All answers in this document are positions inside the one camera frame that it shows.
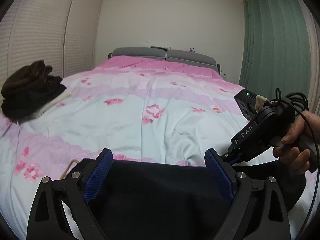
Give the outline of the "person's right hand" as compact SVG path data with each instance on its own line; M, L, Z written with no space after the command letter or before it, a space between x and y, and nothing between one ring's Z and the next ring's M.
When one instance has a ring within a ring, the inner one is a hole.
M317 143L319 143L319 116L310 111L303 111L304 120L299 116L292 124L287 134L281 139L283 147L274 147L273 156L279 158L280 162L293 170L296 174L304 174L310 167L310 150L300 136L312 136L308 124L311 126Z

